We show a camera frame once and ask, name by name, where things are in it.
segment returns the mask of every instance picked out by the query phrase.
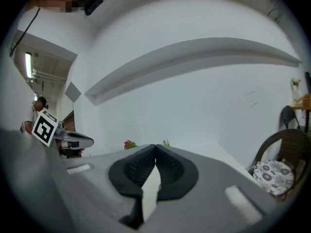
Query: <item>chair cushion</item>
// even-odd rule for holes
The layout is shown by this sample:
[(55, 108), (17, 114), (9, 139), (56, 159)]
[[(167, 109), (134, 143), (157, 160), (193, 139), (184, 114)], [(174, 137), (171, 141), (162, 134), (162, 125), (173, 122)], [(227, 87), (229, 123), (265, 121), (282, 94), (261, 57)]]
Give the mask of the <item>chair cushion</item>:
[(294, 174), (291, 169), (279, 161), (257, 163), (253, 177), (265, 191), (273, 196), (285, 193), (294, 183)]

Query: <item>white t-shirt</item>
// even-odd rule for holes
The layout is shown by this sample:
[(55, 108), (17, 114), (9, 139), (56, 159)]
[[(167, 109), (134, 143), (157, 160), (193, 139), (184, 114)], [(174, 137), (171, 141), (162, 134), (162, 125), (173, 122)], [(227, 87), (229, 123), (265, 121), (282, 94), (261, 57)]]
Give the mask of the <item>white t-shirt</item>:
[(37, 118), (38, 118), (38, 112), (35, 110), (33, 105), (30, 105), (24, 122), (26, 121), (32, 122), (31, 126), (33, 127)]

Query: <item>black cable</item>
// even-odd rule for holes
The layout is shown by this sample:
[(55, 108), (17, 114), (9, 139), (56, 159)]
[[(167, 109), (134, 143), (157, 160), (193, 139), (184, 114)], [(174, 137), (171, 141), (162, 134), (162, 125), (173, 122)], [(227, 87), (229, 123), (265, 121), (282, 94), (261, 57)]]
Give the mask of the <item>black cable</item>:
[(35, 18), (37, 17), (38, 13), (39, 13), (40, 8), (38, 8), (37, 13), (35, 14), (34, 18), (32, 19), (32, 21), (30, 22), (30, 24), (28, 25), (28, 27), (26, 28), (26, 30), (24, 31), (24, 33), (22, 34), (22, 36), (20, 37), (20, 39), (16, 42), (15, 46), (13, 48), (11, 48), (10, 51), (10, 57), (12, 57), (16, 47), (18, 46), (18, 44), (20, 43), (20, 41), (23, 39), (24, 35), (26, 34), (27, 30), (29, 29), (30, 25), (32, 24), (32, 22), (35, 20)]

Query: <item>wooden table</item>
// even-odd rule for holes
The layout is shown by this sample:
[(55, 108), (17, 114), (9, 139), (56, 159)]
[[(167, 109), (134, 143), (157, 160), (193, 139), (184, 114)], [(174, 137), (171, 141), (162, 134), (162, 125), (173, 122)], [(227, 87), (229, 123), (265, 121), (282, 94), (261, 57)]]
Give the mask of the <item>wooden table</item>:
[(305, 110), (306, 111), (306, 125), (305, 125), (305, 132), (308, 133), (309, 128), (309, 113), (311, 110), (311, 100), (309, 101), (309, 104), (307, 106), (303, 105), (303, 99), (304, 97), (301, 97), (299, 100), (294, 101), (291, 103), (291, 107), (294, 110)]

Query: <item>brown wicker chair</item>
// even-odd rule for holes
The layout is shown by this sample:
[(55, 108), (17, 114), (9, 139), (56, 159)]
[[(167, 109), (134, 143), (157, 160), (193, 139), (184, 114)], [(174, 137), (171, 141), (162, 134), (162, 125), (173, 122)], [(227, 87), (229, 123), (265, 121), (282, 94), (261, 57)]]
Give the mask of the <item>brown wicker chair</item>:
[[(290, 188), (292, 189), (306, 174), (311, 159), (311, 141), (309, 136), (303, 131), (297, 129), (286, 129), (270, 136), (260, 147), (255, 157), (254, 164), (260, 162), (268, 147), (280, 139), (282, 139), (282, 142), (276, 160), (284, 162), (284, 164), (288, 165), (292, 169), (294, 174), (294, 183)], [(296, 177), (296, 170), (300, 167), (301, 160), (305, 161), (305, 164), (299, 177)]]

